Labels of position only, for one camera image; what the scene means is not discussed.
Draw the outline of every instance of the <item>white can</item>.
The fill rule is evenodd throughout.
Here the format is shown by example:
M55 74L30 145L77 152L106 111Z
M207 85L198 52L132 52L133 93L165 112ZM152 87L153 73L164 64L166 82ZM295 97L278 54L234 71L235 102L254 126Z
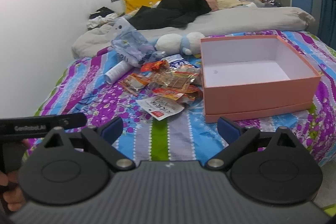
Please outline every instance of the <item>white can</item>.
M132 65L128 64L126 61L121 61L117 65L115 65L112 69L107 71L104 74L104 79L106 83L113 85L116 81L118 81L125 73L130 71L133 68Z

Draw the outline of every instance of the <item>white plush toy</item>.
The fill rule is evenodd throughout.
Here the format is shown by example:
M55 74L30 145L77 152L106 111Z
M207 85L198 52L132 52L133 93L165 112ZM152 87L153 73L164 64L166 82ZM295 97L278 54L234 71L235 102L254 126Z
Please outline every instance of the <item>white plush toy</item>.
M201 38L204 37L200 32L191 32L184 36L170 33L151 41L151 43L157 51L166 52L167 56L178 53L195 55L201 53Z

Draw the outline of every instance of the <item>curtain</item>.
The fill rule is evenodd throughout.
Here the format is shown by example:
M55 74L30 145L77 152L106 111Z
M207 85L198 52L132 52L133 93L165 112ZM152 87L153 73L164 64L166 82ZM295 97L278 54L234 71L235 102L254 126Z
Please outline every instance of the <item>curtain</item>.
M322 0L318 37L336 50L336 1Z

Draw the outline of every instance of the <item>floral bedsheet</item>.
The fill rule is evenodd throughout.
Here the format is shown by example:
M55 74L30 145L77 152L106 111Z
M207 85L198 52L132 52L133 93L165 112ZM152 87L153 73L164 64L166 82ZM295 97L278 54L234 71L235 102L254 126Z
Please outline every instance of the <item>floral bedsheet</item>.
M310 110L238 123L254 125L262 131L275 131L278 126L290 127L314 159L320 165L325 164L336 154L336 52L304 31L270 30L232 35L254 34L280 35L320 71L322 78ZM149 89L135 97L124 92L118 84L106 84L103 74L118 61L117 54L108 48L93 58L75 61L36 115L83 112L88 124L96 126L120 116L124 121L124 132L113 146L137 164L141 160L200 160L204 163L227 145L219 136L216 124L205 122L203 101L173 117L157 121L141 110L135 101L151 96ZM201 65L194 57L189 61ZM40 139L31 139L29 153L40 142Z

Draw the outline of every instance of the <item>finger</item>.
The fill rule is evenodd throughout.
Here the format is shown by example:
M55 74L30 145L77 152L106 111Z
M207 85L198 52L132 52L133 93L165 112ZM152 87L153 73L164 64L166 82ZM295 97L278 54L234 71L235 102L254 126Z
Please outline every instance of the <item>finger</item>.
M22 143L26 146L27 149L30 148L30 142L28 139L22 140Z
M17 183L17 174L19 171L9 172L7 174L8 181Z
M25 201L23 193L19 187L16 187L12 191L4 192L3 198L7 203L21 203Z
M8 209L12 212L16 212L16 211L20 210L23 205L25 205L24 202L22 202L22 203L11 203L11 204L8 204Z
M8 178L2 172L0 172L0 185L2 185L2 186L7 186L8 185Z

